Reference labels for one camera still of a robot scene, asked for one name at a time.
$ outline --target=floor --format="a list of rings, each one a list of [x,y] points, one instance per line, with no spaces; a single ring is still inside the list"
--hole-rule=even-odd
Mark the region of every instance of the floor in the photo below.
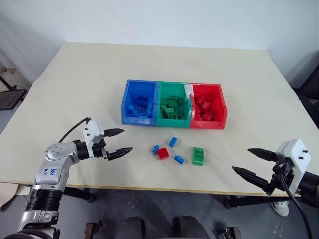
[[[172,220],[176,216],[190,215],[202,223],[212,239],[220,225],[239,227],[243,239],[301,239],[307,238],[300,213],[290,203],[286,218],[275,214],[268,204],[226,209],[220,196],[209,194],[95,190],[95,202],[88,203],[63,195],[57,228],[61,239],[84,238],[87,222],[107,220],[106,228],[96,239],[115,238],[119,225],[128,217],[145,220],[148,239],[171,235]],[[28,196],[15,196],[0,211],[0,238],[17,231]],[[318,210],[302,204],[311,223],[314,238],[319,238]]]

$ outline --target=white wall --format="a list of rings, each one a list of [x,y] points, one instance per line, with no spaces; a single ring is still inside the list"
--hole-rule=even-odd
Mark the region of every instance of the white wall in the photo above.
[[[292,85],[319,63],[319,0],[0,0],[0,61],[33,82],[64,41],[267,49]]]

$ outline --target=shoe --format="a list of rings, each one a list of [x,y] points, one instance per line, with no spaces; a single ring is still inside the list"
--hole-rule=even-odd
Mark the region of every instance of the shoe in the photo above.
[[[289,214],[288,204],[289,201],[283,201],[278,203],[271,203],[270,206],[275,211],[275,213],[282,217],[286,217]]]

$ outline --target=white table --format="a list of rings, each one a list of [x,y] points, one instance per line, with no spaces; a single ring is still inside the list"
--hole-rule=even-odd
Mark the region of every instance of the white table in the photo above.
[[[221,83],[228,108],[225,130],[121,125],[127,79]],[[319,174],[319,131],[266,51],[66,43],[0,135],[0,181],[32,184],[44,150],[84,117],[104,128],[125,129],[106,138],[109,151],[134,149],[114,161],[72,166],[70,187],[264,195],[231,167],[270,180],[274,164],[247,149],[275,151],[292,138],[304,141],[313,158],[308,171]],[[65,141],[83,141],[82,129]],[[178,138],[174,148],[167,145],[172,136]],[[157,160],[155,144],[187,162]],[[202,167],[191,164],[193,146],[205,150]]]

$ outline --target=person's leg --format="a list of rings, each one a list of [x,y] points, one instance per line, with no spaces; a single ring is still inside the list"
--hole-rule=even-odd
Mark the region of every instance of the person's leg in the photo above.
[[[145,224],[143,219],[139,217],[128,218],[120,226],[116,234],[116,239],[144,239]]]
[[[278,203],[271,203],[270,206],[275,211],[275,213],[282,217],[286,217],[289,214],[288,204],[289,201],[283,201]]]
[[[194,217],[181,216],[174,218],[173,227],[175,237],[209,239],[202,224]]]

